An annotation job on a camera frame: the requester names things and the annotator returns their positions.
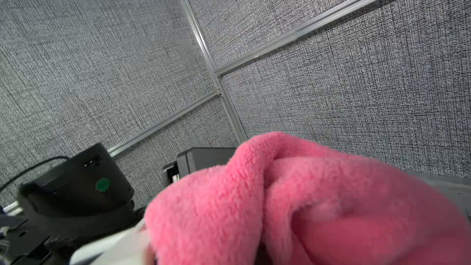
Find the pink cloth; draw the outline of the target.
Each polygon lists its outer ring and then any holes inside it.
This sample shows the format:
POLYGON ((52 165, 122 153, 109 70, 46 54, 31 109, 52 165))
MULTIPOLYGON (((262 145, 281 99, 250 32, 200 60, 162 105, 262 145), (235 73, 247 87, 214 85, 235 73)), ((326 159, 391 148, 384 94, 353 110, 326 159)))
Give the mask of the pink cloth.
POLYGON ((446 196, 376 159, 271 132, 169 185, 145 224, 161 265, 468 265, 446 196))

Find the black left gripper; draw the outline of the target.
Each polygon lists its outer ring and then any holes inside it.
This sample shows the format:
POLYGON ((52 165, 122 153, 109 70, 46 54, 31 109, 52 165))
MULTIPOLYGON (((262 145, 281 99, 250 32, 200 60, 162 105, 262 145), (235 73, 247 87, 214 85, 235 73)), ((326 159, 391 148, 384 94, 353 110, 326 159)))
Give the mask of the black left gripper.
POLYGON ((236 148, 231 147, 195 147, 184 151, 178 154, 175 161, 163 167, 163 183, 168 186, 199 170, 224 165, 235 151, 236 148))

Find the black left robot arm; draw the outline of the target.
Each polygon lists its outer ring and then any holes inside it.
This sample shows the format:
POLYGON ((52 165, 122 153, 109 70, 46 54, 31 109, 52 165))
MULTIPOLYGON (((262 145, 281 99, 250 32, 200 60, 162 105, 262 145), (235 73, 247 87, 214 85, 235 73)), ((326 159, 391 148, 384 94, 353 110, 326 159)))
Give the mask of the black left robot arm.
POLYGON ((102 144, 49 162, 1 209, 4 265, 92 265, 143 221, 145 208, 102 144))

